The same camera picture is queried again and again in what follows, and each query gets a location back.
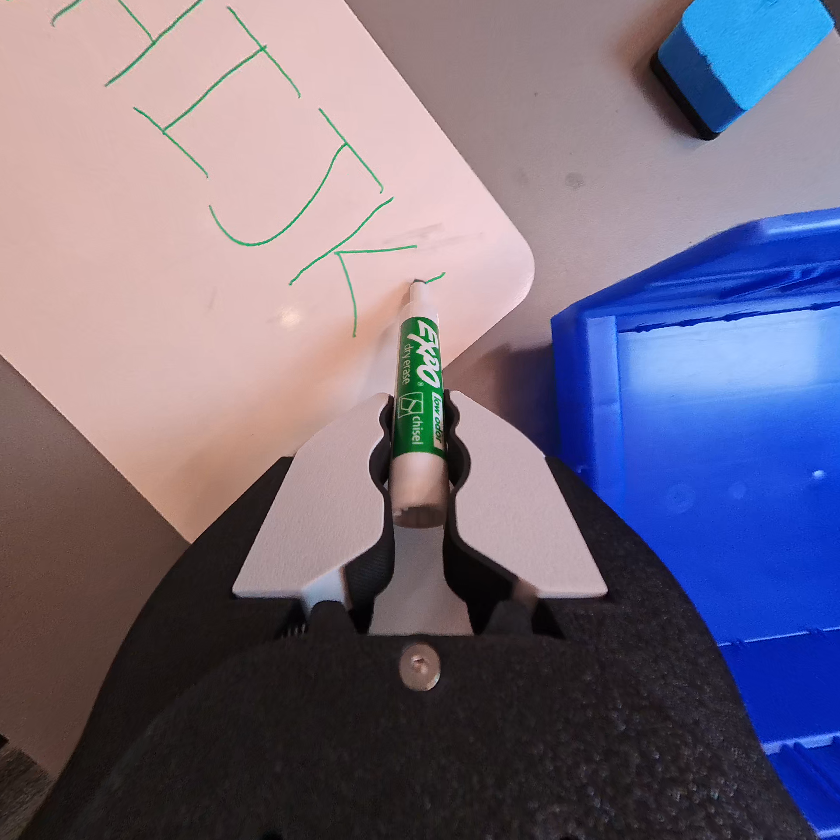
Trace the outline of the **blue plastic bin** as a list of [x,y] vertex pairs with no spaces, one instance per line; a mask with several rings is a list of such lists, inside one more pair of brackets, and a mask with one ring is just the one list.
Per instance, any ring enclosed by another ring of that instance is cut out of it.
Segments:
[[551,332],[562,461],[682,585],[838,838],[838,208],[732,227]]

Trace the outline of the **white whiteboard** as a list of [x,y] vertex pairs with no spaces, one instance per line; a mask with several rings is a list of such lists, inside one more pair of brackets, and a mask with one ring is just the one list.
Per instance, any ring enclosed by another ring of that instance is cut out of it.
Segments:
[[345,2],[2,2],[2,356],[193,541],[525,238]]

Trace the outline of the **green whiteboard marker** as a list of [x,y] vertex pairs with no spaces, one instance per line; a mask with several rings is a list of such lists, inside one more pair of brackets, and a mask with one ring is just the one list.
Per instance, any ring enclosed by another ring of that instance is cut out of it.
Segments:
[[388,490],[395,525],[444,524],[449,483],[443,362],[438,307],[425,280],[410,286],[398,323]]

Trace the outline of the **blue whiteboard eraser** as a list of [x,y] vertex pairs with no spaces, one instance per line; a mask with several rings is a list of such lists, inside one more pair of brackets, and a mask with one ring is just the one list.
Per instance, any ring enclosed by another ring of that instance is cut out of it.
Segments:
[[649,65],[695,134],[716,139],[833,31],[820,1],[694,1]]

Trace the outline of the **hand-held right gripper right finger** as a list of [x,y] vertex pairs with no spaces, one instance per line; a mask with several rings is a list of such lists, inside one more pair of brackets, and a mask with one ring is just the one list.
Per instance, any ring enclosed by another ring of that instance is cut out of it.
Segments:
[[444,394],[451,492],[444,577],[475,635],[498,608],[531,632],[546,601],[599,601],[607,583],[542,450],[489,409]]

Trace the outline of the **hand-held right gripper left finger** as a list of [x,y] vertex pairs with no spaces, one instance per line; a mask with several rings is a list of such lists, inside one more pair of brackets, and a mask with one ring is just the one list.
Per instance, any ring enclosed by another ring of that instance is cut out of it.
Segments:
[[301,446],[271,503],[233,594],[299,601],[306,616],[337,602],[367,634],[395,568],[393,398],[377,393]]

